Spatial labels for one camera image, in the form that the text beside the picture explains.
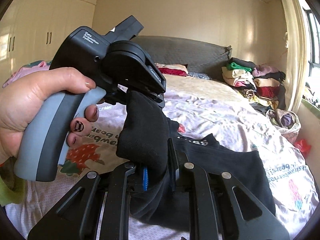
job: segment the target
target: hand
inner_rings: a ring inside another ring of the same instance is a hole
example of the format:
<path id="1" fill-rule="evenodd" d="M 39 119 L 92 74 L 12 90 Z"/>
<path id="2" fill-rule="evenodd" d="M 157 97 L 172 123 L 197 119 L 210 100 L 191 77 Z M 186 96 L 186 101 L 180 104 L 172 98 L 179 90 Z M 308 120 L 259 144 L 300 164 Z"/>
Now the hand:
<path id="1" fill-rule="evenodd" d="M 92 79 L 75 68 L 64 67 L 31 73 L 4 88 L 0 92 L 0 164 L 10 156 L 17 157 L 24 130 L 50 95 L 62 90 L 74 94 L 86 93 L 95 87 Z M 90 122 L 97 121 L 98 117 L 97 106 L 90 105 L 85 110 L 85 118 L 73 119 L 71 133 L 67 137 L 68 145 L 79 147 L 82 136 L 90 134 Z"/>

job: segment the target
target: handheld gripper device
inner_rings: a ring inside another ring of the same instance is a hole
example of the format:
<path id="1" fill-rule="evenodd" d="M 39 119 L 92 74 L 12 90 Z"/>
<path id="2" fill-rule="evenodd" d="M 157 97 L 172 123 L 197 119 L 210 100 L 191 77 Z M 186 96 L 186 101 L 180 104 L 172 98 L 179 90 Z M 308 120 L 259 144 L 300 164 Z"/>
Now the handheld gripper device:
<path id="1" fill-rule="evenodd" d="M 164 107 L 166 80 L 150 55 L 130 41 L 143 29 L 130 16 L 106 35 L 82 26 L 71 33 L 58 49 L 50 69 L 72 66 L 96 82 L 85 94 L 67 91 L 50 96 L 27 126 L 14 173 L 26 180 L 53 181 L 58 164 L 64 164 L 70 122 L 84 117 L 87 106 L 102 98 L 106 103 L 126 104 L 126 93 L 118 85 L 139 91 Z"/>

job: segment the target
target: wall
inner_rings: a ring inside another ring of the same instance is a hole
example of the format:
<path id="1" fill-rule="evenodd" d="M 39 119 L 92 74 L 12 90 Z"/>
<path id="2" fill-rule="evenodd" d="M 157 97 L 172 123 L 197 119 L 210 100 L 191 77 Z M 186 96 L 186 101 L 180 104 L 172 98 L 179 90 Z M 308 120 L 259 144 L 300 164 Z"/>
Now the wall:
<path id="1" fill-rule="evenodd" d="M 272 8 L 281 6 L 280 0 L 272 4 Z M 105 34 L 134 15 L 145 27 L 141 35 L 231 45 L 234 57 L 263 64 L 269 61 L 270 32 L 281 23 L 270 21 L 269 8 L 261 0 L 97 0 L 92 28 Z M 282 32 L 273 35 L 272 46 Z M 274 57 L 282 51 L 273 48 Z"/>
<path id="2" fill-rule="evenodd" d="M 311 113 L 304 104 L 300 105 L 297 115 L 302 127 L 299 131 L 298 139 L 306 139 L 308 144 L 312 146 L 306 162 L 318 186 L 320 186 L 320 119 Z"/>
<path id="3" fill-rule="evenodd" d="M 270 15 L 270 54 L 269 63 L 280 71 L 287 69 L 287 31 L 284 9 L 281 0 L 272 0 L 268 4 Z"/>

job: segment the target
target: curtain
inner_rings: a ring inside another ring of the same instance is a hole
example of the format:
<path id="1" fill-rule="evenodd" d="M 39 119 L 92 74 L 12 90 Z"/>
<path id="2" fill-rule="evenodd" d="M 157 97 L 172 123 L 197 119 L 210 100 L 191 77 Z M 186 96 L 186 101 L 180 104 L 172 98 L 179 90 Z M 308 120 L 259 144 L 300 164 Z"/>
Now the curtain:
<path id="1" fill-rule="evenodd" d="M 299 0 L 282 0 L 288 32 L 285 102 L 287 109 L 297 113 L 309 73 L 307 36 Z"/>

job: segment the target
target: gray headboard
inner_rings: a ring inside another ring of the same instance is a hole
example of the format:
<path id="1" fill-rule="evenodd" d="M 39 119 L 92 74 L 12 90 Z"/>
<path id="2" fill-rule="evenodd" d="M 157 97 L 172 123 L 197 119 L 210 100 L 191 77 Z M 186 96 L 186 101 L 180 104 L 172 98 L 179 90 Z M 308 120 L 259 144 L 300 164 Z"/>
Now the gray headboard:
<path id="1" fill-rule="evenodd" d="M 188 71 L 208 74 L 223 82 L 221 67 L 231 57 L 231 46 L 162 36 L 137 36 L 132 39 L 147 51 L 155 63 L 188 64 Z"/>

